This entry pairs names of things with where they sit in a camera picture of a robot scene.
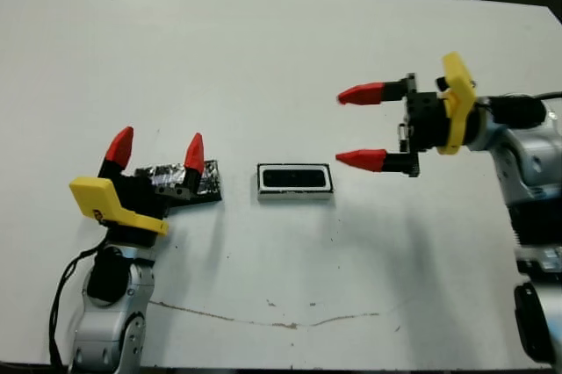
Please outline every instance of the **black wire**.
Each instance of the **black wire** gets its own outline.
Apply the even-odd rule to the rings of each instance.
[[[64,365],[62,364],[61,354],[59,353],[59,347],[56,345],[56,340],[54,339],[54,332],[56,331],[56,323],[59,319],[59,303],[61,301],[62,288],[64,288],[65,283],[68,282],[70,277],[74,274],[76,270],[76,265],[83,258],[89,257],[90,255],[96,254],[106,243],[106,238],[96,245],[94,248],[86,249],[81,252],[78,257],[72,260],[66,269],[62,272],[61,280],[56,288],[56,293],[54,295],[53,305],[51,306],[51,313],[49,315],[49,355],[51,357],[51,364],[54,369],[59,372],[64,371]]]
[[[549,100],[549,99],[562,99],[562,91],[553,91],[551,93],[543,93],[542,95],[534,96],[536,99]]]

